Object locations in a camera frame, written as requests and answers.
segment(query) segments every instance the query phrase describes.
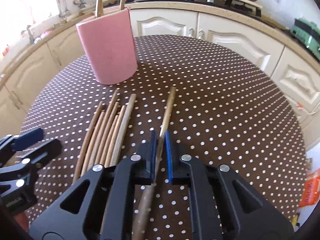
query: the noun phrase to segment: polka dot tablecloth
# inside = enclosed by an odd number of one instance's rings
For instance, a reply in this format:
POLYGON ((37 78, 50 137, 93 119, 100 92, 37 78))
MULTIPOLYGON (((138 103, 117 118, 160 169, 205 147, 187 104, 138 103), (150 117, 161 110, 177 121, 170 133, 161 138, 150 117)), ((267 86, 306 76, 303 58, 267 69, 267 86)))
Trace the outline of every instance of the polka dot tablecloth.
MULTIPOLYGON (((300 202, 305 149, 296 116, 282 92, 259 68, 235 52, 202 40, 173 35, 135 38, 138 70, 113 86, 98 83, 86 56, 43 89, 22 130, 41 127, 58 138, 63 152, 39 172, 32 222, 72 183, 80 148, 99 101, 116 88, 120 104, 137 101, 121 157, 158 134, 171 86, 177 94, 169 129, 189 154, 206 165, 230 165, 287 218, 300 202)), ((165 157, 144 239, 192 239, 187 186, 168 183, 165 157)), ((134 213, 144 186, 136 188, 134 213)))

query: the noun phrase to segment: metal bolt head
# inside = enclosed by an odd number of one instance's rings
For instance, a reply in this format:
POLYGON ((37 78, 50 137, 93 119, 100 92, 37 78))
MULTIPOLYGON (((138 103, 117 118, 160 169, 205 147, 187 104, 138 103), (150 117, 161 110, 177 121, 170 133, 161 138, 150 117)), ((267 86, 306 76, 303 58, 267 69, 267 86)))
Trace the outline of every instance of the metal bolt head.
POLYGON ((191 157, 189 154, 184 154, 184 155, 181 156, 181 159, 182 159, 183 161, 185 161, 185 162, 190 161, 191 158, 192 158, 192 157, 191 157))
POLYGON ((24 185, 24 180, 23 179, 18 179, 16 182, 17 187, 22 187, 24 185))
POLYGON ((21 161, 22 164, 27 164, 30 162, 30 159, 29 158, 25 158, 21 161))
POLYGON ((223 171, 223 172, 230 171, 230 167, 228 165, 226 165, 226 164, 220 165, 219 169, 220 169, 220 171, 223 171))
POLYGON ((137 162, 141 159, 141 156, 139 154, 134 154, 130 157, 130 160, 137 162))
POLYGON ((92 170, 95 172, 102 171, 103 166, 101 164, 96 164, 92 167, 92 170))

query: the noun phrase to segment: cabinet handle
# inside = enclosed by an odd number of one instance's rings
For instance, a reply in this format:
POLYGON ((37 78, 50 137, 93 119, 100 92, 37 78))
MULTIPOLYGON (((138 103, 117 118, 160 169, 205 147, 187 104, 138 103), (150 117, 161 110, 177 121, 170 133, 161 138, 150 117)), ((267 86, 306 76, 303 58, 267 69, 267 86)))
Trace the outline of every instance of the cabinet handle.
POLYGON ((199 39, 199 40, 203 40, 203 37, 204 37, 204 31, 203 31, 203 30, 199 30, 198 39, 199 39))
POLYGON ((21 99, 18 97, 18 95, 16 94, 16 92, 14 92, 14 91, 11 91, 11 92, 14 94, 14 96, 15 96, 15 98, 17 99, 17 101, 19 102, 19 104, 23 106, 23 102, 22 102, 21 99))
POLYGON ((57 52, 54 49, 52 50, 52 54, 53 54, 54 58, 56 59, 56 61, 58 62, 59 66, 62 66, 60 58, 59 58, 57 52))
POLYGON ((17 104, 17 102, 14 100, 14 98, 12 98, 11 95, 9 95, 9 98, 10 98, 10 100, 12 101, 12 103, 14 104, 14 106, 15 106, 18 110, 20 110, 20 106, 17 104))
POLYGON ((193 33, 194 33, 194 29, 190 28, 188 37, 193 37, 193 33))

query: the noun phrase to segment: pink box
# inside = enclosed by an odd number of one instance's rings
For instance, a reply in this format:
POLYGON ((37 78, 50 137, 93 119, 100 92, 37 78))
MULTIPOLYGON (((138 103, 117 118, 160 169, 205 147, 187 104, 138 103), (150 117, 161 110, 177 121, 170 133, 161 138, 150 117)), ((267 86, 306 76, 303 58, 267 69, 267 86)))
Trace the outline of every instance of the pink box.
POLYGON ((98 82, 113 85, 133 76, 138 64, 128 8, 91 17, 76 27, 98 82))

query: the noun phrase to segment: kitchen cabinet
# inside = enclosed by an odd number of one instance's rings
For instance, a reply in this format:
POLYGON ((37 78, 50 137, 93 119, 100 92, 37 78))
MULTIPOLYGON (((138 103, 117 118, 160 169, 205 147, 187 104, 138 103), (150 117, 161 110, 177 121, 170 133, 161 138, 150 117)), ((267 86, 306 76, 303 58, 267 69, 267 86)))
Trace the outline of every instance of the kitchen cabinet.
POLYGON ((319 105, 320 76, 290 49, 284 49, 271 79, 308 113, 312 113, 319 105))
POLYGON ((47 44, 43 44, 17 67, 5 86, 19 106, 28 112, 41 90, 58 72, 47 44))
POLYGON ((27 113, 19 106, 8 90, 0 90, 0 138, 7 134, 19 134, 27 113))
POLYGON ((284 49, 273 38, 246 25, 199 13, 197 37, 225 46, 250 60, 271 76, 284 49))
POLYGON ((173 34, 195 37, 197 12, 170 9, 130 10, 134 37, 173 34))
POLYGON ((76 26, 72 26, 47 42, 60 70, 85 54, 76 26))

